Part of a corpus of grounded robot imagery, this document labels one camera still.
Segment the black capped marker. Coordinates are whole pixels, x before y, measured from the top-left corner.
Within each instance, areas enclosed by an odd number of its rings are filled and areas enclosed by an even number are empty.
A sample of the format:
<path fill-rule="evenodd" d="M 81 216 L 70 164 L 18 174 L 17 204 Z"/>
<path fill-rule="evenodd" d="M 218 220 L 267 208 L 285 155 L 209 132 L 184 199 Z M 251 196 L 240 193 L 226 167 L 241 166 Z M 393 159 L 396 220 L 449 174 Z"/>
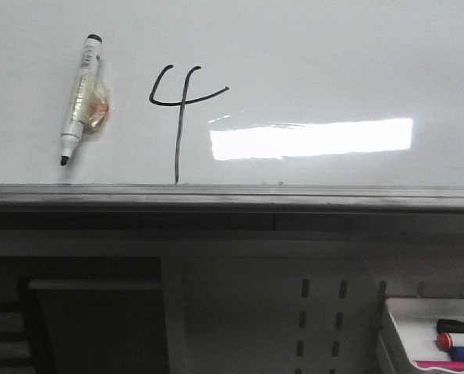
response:
<path fill-rule="evenodd" d="M 436 331 L 440 333 L 464 333 L 464 322 L 456 319 L 439 319 Z"/>

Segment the pink highlighter marker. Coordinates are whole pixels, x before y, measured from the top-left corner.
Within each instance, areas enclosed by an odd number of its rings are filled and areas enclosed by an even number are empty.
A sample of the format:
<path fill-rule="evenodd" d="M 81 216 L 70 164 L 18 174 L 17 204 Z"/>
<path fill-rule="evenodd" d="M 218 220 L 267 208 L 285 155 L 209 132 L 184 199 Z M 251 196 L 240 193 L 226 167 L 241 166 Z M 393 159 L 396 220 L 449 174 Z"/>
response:
<path fill-rule="evenodd" d="M 415 361 L 415 364 L 422 369 L 447 369 L 454 372 L 464 372 L 464 362 L 442 362 L 442 361 Z"/>

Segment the red capped marker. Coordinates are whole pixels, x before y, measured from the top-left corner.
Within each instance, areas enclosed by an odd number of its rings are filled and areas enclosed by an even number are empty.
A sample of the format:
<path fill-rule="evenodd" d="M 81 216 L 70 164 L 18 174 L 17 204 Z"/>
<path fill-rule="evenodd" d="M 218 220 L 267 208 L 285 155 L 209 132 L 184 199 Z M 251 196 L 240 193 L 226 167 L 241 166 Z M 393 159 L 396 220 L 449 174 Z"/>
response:
<path fill-rule="evenodd" d="M 437 335 L 437 347 L 441 351 L 464 348 L 464 333 L 440 333 Z"/>

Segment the white whiteboard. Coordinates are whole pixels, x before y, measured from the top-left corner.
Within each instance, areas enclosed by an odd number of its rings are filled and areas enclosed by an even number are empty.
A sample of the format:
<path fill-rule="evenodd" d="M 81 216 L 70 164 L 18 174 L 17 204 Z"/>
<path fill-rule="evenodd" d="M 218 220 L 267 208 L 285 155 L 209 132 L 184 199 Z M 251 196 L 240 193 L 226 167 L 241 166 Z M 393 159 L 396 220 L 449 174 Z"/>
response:
<path fill-rule="evenodd" d="M 464 188 L 464 1 L 0 1 L 0 184 L 173 182 Z"/>

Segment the white black-tip whiteboard marker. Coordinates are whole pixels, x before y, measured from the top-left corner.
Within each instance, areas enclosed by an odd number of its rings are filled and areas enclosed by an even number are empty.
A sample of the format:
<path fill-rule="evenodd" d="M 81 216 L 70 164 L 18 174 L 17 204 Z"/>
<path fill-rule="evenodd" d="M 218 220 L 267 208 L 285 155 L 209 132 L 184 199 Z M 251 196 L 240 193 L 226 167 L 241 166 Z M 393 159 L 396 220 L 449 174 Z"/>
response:
<path fill-rule="evenodd" d="M 109 91 L 100 79 L 103 42 L 90 34 L 83 42 L 79 67 L 71 91 L 61 134 L 60 164 L 72 158 L 85 132 L 97 132 L 109 113 Z"/>

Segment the grey whiteboard marker ledge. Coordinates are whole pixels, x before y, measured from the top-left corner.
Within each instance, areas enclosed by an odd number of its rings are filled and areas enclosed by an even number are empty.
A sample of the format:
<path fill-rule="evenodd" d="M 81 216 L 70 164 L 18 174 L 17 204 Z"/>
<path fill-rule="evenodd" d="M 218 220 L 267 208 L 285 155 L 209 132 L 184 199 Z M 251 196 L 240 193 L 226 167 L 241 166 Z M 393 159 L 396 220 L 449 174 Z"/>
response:
<path fill-rule="evenodd" d="M 0 184 L 0 211 L 464 213 L 464 188 Z"/>

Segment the white plastic marker tray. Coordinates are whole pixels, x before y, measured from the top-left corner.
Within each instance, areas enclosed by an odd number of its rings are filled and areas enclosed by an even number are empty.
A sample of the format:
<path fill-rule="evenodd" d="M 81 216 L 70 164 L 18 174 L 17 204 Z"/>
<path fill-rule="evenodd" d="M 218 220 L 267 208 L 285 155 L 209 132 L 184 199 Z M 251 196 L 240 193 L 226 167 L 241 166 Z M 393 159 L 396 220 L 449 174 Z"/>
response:
<path fill-rule="evenodd" d="M 464 322 L 464 299 L 389 298 L 384 303 L 377 339 L 377 360 L 383 373 L 464 373 L 422 369 L 415 361 L 450 362 L 437 347 L 439 319 Z"/>

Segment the dark shelf unit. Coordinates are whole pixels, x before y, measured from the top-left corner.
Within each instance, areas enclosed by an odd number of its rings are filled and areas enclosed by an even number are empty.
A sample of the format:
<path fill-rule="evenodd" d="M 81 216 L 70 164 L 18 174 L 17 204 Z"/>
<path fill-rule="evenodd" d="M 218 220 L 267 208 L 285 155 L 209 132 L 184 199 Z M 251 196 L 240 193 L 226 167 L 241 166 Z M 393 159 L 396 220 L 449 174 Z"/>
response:
<path fill-rule="evenodd" d="M 0 373 L 167 373 L 161 262 L 0 257 Z"/>

